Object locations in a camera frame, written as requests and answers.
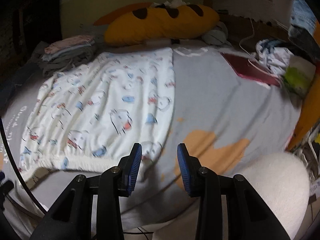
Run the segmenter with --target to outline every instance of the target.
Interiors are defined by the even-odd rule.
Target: orange plush toy
[[[146,39],[193,39],[211,30],[219,15],[204,5],[182,5],[178,8],[142,8],[121,15],[104,34],[107,44],[134,45]]]

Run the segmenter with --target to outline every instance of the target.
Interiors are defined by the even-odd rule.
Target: gray folded cloth
[[[61,53],[57,58],[41,63],[44,77],[51,77],[56,71],[69,70],[73,67],[87,64],[93,58],[97,47],[95,45],[82,46],[77,49],[68,50]]]

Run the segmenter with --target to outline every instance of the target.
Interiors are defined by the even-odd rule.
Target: gray bed sheet
[[[199,52],[199,46],[189,49]],[[120,198],[124,229],[171,219],[191,204],[192,200],[179,184],[176,162],[179,143],[185,142],[188,149],[192,148],[192,154],[199,157],[203,166],[232,176],[260,155],[283,151],[295,128],[300,115],[300,101],[295,96],[289,95],[285,89],[265,87],[238,77],[218,50],[213,47],[207,49],[206,53],[194,57],[173,52],[176,90],[171,130],[161,157],[149,169],[147,178],[136,184],[129,198]],[[111,52],[126,51],[119,49]],[[223,49],[223,52],[235,53],[233,49]],[[21,134],[43,82],[42,73],[35,73],[11,100],[2,117],[17,164]],[[232,152],[237,151],[235,156],[231,156]],[[219,155],[220,159],[217,160],[215,155]],[[6,156],[3,170],[6,177],[16,183],[10,193],[12,198],[30,211],[39,213],[19,186]],[[96,175],[82,171],[56,171],[39,181],[33,194],[49,208],[79,173],[87,177]],[[92,211],[94,231],[96,208]],[[7,208],[5,214],[20,236],[27,239],[33,230],[27,217],[20,213],[21,219],[17,220],[12,208]]]

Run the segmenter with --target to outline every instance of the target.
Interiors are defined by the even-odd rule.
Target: orange print on bed sheet
[[[232,169],[241,160],[246,147],[249,145],[248,139],[240,139],[236,143],[229,144],[221,148],[214,148],[217,137],[214,132],[203,130],[193,130],[183,140],[191,156],[197,157],[201,165],[213,170],[221,175]],[[176,183],[183,188],[182,178],[176,159],[174,174],[177,175]]]

